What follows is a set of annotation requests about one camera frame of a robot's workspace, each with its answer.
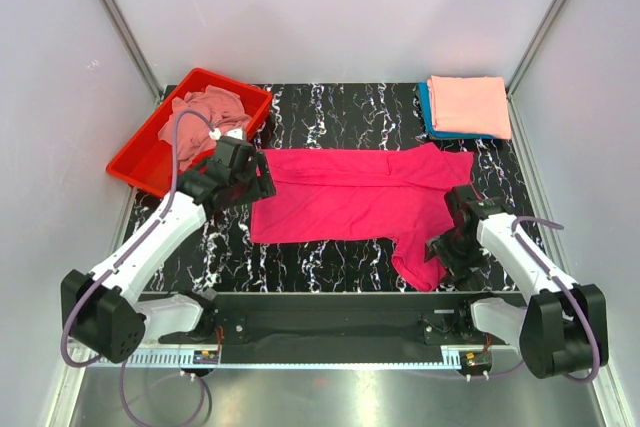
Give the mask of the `magenta t shirt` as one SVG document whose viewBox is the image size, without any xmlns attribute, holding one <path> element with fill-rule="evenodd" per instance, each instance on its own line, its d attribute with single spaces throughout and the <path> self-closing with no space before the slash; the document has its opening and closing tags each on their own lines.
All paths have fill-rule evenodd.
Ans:
<svg viewBox="0 0 640 427">
<path fill-rule="evenodd" d="M 254 203 L 250 239 L 260 244 L 386 238 L 391 264 L 429 292 L 444 276 L 426 243 L 450 229 L 446 193 L 471 181 L 474 155 L 427 143 L 402 151 L 269 149 L 275 195 Z"/>
</svg>

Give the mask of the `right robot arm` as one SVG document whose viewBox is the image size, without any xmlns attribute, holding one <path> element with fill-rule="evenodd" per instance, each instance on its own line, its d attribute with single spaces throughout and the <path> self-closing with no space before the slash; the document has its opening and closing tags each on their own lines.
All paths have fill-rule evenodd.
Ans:
<svg viewBox="0 0 640 427">
<path fill-rule="evenodd" d="M 454 315 L 457 337 L 470 344 L 487 334 L 502 340 L 538 379 L 594 381 L 609 360 L 602 290 L 580 284 L 530 239 L 523 226 L 531 217 L 512 214 L 496 198 L 479 198 L 470 185 L 452 188 L 444 200 L 453 226 L 426 242 L 426 259 L 438 260 L 458 280 L 492 255 L 525 302 L 516 307 L 495 294 L 471 296 Z"/>
</svg>

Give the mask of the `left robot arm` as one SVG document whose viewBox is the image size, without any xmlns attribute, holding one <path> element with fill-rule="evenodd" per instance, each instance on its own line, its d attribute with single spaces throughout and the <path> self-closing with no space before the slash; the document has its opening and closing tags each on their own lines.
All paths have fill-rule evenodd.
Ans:
<svg viewBox="0 0 640 427">
<path fill-rule="evenodd" d="M 144 342 L 184 333 L 196 343 L 215 333 L 205 297 L 183 293 L 143 301 L 140 296 L 164 262 L 218 212 L 276 193 L 267 157 L 245 140 L 223 136 L 211 156 L 174 175 L 158 209 L 90 272 L 70 271 L 61 282 L 60 350 L 75 340 L 112 363 L 128 359 Z"/>
</svg>

